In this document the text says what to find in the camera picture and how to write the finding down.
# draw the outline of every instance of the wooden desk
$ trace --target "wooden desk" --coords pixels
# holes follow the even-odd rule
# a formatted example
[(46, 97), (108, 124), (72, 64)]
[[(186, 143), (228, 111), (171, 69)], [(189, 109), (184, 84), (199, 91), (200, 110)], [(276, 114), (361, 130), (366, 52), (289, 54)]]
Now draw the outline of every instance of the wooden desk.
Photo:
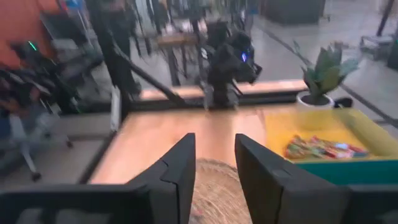
[(196, 44), (197, 38), (193, 34), (174, 34), (168, 36), (161, 36), (156, 39), (159, 47), (178, 47), (183, 44), (194, 45)]
[[(301, 90), (301, 80), (240, 85), (245, 92)], [(196, 87), (174, 89), (182, 96), (199, 96)], [(158, 91), (144, 91), (146, 99), (163, 96)], [(152, 165), (187, 133), (196, 134), (197, 158), (217, 159), (236, 166), (234, 138), (244, 133), (264, 144), (267, 133), (264, 116), (294, 110), (292, 105), (253, 106), (237, 111), (180, 110), (132, 113), (123, 123), (103, 160), (92, 184), (122, 184)]]

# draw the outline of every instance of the yellow tray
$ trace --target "yellow tray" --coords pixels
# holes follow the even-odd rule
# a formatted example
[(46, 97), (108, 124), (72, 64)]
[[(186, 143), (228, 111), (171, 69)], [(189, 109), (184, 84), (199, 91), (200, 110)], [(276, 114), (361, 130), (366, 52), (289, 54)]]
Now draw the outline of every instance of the yellow tray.
[[(367, 149), (371, 156), (360, 159), (298, 159), (292, 162), (344, 162), (398, 159), (398, 142), (390, 134), (354, 109), (278, 113), (266, 116), (266, 147), (284, 157), (288, 143), (295, 135), (303, 139), (320, 139), (352, 144)], [(303, 125), (316, 124), (316, 129)]]

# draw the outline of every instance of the candy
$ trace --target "candy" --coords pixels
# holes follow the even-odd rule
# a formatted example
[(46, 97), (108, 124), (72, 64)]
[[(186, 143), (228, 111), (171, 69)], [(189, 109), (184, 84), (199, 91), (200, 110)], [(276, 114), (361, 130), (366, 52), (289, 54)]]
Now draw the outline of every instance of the candy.
[(316, 136), (308, 141), (294, 136), (285, 152), (285, 157), (288, 159), (351, 159), (368, 155), (369, 153), (365, 149), (350, 144), (322, 140)]

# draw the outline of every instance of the white pot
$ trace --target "white pot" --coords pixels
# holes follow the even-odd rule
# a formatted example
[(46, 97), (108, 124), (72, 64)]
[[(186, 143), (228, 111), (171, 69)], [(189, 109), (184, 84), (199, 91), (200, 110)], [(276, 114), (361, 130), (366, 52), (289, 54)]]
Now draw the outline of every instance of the white pot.
[(296, 96), (297, 97), (297, 107), (300, 110), (303, 110), (303, 111), (306, 111), (306, 110), (308, 110), (308, 111), (330, 110), (335, 105), (335, 102), (333, 101), (333, 99), (330, 98), (328, 95), (324, 95), (324, 97), (329, 100), (329, 103), (326, 105), (316, 106), (316, 105), (310, 105), (308, 103), (303, 102), (302, 98), (304, 96), (308, 96), (309, 94), (310, 94), (310, 92), (308, 92), (308, 91), (302, 91), (297, 94), (297, 96)]
[(331, 122), (333, 122), (331, 109), (333, 109), (335, 102), (332, 98), (325, 95), (329, 100), (327, 104), (321, 106), (310, 105), (302, 100), (304, 96), (309, 94), (310, 93), (307, 91), (297, 94), (298, 125), (301, 128), (308, 130), (325, 129), (331, 124)]

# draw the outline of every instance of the green light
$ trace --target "green light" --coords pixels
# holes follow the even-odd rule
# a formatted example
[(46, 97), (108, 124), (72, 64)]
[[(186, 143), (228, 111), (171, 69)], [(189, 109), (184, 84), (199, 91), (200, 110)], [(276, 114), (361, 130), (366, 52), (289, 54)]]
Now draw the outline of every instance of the green light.
[(35, 46), (32, 42), (28, 41), (28, 43), (30, 44), (30, 46), (31, 46), (34, 50), (37, 50), (36, 46)]

